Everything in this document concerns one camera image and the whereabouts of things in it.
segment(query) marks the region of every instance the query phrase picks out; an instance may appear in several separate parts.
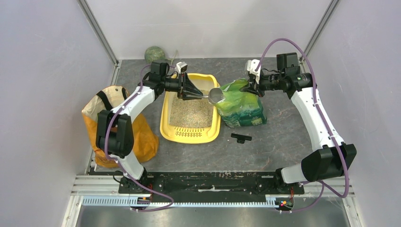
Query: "orange bag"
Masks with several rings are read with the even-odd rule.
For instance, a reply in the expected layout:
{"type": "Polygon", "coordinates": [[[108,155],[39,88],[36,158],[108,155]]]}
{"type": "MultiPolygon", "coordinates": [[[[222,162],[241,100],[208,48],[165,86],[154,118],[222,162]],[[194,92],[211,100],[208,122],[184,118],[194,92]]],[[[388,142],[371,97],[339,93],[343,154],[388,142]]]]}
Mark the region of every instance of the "orange bag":
{"type": "MultiPolygon", "coordinates": [[[[82,110],[88,136],[93,150],[95,151],[96,164],[113,168],[117,164],[108,160],[105,153],[96,147],[97,115],[102,110],[110,110],[120,105],[129,96],[125,88],[121,86],[110,86],[101,90],[82,110]]],[[[159,138],[153,134],[143,114],[139,114],[132,123],[134,132],[134,154],[139,162],[146,162],[153,158],[159,147],[159,138]]]]}

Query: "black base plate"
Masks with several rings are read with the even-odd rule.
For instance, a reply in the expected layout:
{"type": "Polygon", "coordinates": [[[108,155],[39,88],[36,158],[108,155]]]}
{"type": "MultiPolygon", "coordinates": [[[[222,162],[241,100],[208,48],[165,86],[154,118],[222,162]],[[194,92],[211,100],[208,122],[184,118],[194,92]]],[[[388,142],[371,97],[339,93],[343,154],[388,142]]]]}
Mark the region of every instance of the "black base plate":
{"type": "MultiPolygon", "coordinates": [[[[175,202],[265,202],[266,194],[304,194],[298,184],[277,186],[275,172],[148,172],[141,184],[171,196],[175,202]]],[[[118,193],[147,193],[123,177],[118,193]]],[[[169,202],[153,194],[152,202],[169,202]]]]}

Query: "white wall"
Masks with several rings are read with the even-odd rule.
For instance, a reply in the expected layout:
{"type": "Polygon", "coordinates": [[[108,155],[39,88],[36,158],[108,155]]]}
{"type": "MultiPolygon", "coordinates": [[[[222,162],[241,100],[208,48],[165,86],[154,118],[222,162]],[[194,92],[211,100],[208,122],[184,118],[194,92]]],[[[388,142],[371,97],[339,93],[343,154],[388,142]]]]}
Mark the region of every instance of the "white wall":
{"type": "Polygon", "coordinates": [[[401,2],[341,1],[310,60],[324,107],[357,147],[350,168],[366,226],[401,222],[401,2]]]}
{"type": "Polygon", "coordinates": [[[0,31],[0,226],[60,226],[113,65],[75,0],[0,1],[0,31]]]}
{"type": "MultiPolygon", "coordinates": [[[[88,0],[119,59],[157,45],[172,57],[255,57],[276,38],[306,47],[330,0],[88,0]]],[[[294,52],[277,43],[268,53],[294,52]]]]}

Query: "black strap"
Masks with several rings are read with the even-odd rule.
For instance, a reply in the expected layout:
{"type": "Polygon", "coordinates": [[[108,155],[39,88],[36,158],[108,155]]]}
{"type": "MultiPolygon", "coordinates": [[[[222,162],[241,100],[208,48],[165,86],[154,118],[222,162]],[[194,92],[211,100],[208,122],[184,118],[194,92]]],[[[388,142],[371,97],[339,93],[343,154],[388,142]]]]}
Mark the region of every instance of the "black strap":
{"type": "Polygon", "coordinates": [[[122,88],[122,96],[124,97],[124,100],[127,99],[127,93],[125,92],[125,88],[122,88]]]}
{"type": "Polygon", "coordinates": [[[106,107],[106,110],[111,110],[113,108],[109,102],[109,99],[107,98],[106,94],[103,91],[99,91],[96,95],[102,100],[102,102],[106,107]]]}

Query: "gray floor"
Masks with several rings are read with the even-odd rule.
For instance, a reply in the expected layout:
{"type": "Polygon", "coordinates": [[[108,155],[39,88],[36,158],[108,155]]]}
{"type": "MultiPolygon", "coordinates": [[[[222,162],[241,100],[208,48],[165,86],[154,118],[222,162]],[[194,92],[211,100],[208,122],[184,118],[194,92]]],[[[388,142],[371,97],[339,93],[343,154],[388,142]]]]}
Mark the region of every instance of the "gray floor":
{"type": "MultiPolygon", "coordinates": [[[[223,85],[246,78],[248,58],[182,59],[188,72],[212,74],[223,85]]],[[[132,92],[139,82],[144,60],[122,61],[117,85],[132,92]]],[[[263,68],[276,69],[275,58],[265,58],[263,68]]],[[[308,132],[298,110],[281,91],[266,92],[262,98],[267,124],[229,128],[221,123],[220,134],[207,144],[181,144],[160,134],[160,116],[164,95],[143,111],[153,132],[160,138],[157,155],[143,163],[148,171],[274,171],[299,163],[312,152],[308,132]],[[252,136],[239,144],[231,133],[252,136]]]]}
{"type": "MultiPolygon", "coordinates": [[[[315,198],[295,199],[295,209],[315,198]]],[[[349,227],[340,198],[323,198],[315,207],[299,213],[279,214],[271,208],[170,208],[135,213],[124,207],[81,208],[78,227],[349,227]]]]}

